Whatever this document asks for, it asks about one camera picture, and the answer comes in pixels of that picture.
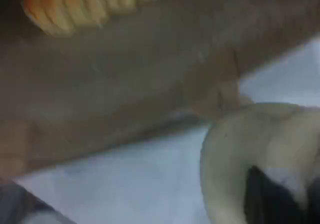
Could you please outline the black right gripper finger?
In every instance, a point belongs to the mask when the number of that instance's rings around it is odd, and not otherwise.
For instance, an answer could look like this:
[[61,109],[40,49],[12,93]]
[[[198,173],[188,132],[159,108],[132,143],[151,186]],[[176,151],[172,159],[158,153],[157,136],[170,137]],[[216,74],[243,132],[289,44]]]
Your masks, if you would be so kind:
[[256,166],[247,172],[243,211],[247,223],[307,223],[306,212],[282,185]]

